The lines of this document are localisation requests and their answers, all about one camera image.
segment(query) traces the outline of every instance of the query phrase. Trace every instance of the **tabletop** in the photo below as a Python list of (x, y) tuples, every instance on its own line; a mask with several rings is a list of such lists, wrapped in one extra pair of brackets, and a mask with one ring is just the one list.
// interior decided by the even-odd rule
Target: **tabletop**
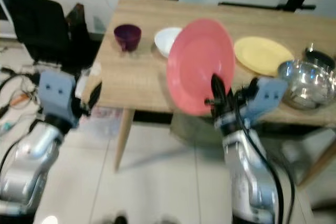
[[(154, 35), (170, 27), (184, 27), (198, 18), (220, 21), (232, 40), (260, 36), (289, 49), (296, 58), (313, 42), (319, 50), (336, 52), (336, 19), (313, 17), (276, 10), (246, 7), (187, 4), (170, 0), (119, 0), (98, 51), (83, 99), (103, 81), (98, 104), (146, 111), (178, 111), (166, 85), (166, 59), (154, 44)], [(113, 30), (121, 24), (135, 24), (142, 37), (135, 52), (121, 52)], [(236, 61), (232, 89), (249, 84), (257, 74)], [(330, 126), (336, 125), (336, 103), (313, 112), (302, 112), (285, 104), (263, 116), (267, 122)]]

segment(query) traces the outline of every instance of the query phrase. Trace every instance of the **purple cup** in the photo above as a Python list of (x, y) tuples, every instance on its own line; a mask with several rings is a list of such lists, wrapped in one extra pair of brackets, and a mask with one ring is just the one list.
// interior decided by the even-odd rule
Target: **purple cup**
[(115, 39), (122, 51), (134, 51), (138, 47), (141, 38), (141, 29), (138, 26), (124, 24), (114, 29)]

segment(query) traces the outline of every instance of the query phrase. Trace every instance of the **pink plate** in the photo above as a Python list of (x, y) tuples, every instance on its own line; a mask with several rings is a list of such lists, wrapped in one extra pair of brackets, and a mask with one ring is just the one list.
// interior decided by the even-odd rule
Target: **pink plate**
[(221, 23), (198, 19), (177, 36), (167, 63), (167, 84), (175, 104), (185, 113), (210, 112), (204, 99), (213, 98), (211, 77), (219, 75), (226, 93), (231, 88), (235, 54), (229, 34)]

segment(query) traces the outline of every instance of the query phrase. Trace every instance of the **table leg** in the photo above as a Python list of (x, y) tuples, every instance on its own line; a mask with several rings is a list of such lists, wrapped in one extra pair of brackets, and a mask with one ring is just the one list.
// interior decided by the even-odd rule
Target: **table leg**
[(336, 155), (336, 138), (333, 142), (325, 149), (320, 158), (313, 164), (313, 166), (308, 170), (308, 172), (303, 177), (302, 181), (299, 183), (299, 187), (305, 186), (309, 181), (312, 180), (317, 174), (323, 171), (333, 160)]
[(130, 134), (131, 125), (133, 122), (135, 110), (133, 109), (123, 109), (122, 117), (121, 117), (121, 124), (119, 129), (119, 136), (118, 136), (118, 143), (117, 143), (117, 150), (116, 150), (116, 157), (114, 160), (114, 171), (118, 171), (119, 165), (121, 162), (122, 155), (124, 153), (128, 135)]

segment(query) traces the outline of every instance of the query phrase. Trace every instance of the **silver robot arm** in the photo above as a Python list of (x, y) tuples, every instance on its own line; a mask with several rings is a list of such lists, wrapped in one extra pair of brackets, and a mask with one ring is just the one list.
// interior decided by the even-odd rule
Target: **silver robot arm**
[(76, 128), (82, 114), (89, 115), (97, 102), (101, 84), (82, 109), (75, 98), (76, 80), (65, 72), (44, 71), (38, 96), (44, 121), (36, 121), (18, 141), (0, 173), (0, 223), (31, 224), (40, 204), (50, 168), (56, 161), (65, 135)]
[(63, 139), (60, 129), (38, 122), (18, 143), (14, 159), (1, 174), (1, 215), (21, 216), (36, 212)]
[(205, 103), (212, 106), (215, 128), (224, 136), (224, 158), (232, 179), (233, 224), (274, 224), (278, 220), (277, 186), (260, 156), (266, 158), (266, 151), (254, 130), (249, 129), (247, 137), (238, 123), (235, 108), (249, 128), (261, 115), (278, 106), (286, 88), (287, 84), (281, 80), (255, 79), (243, 89), (245, 101), (237, 104), (232, 92), (225, 95), (223, 82), (213, 75), (214, 100), (207, 99)]

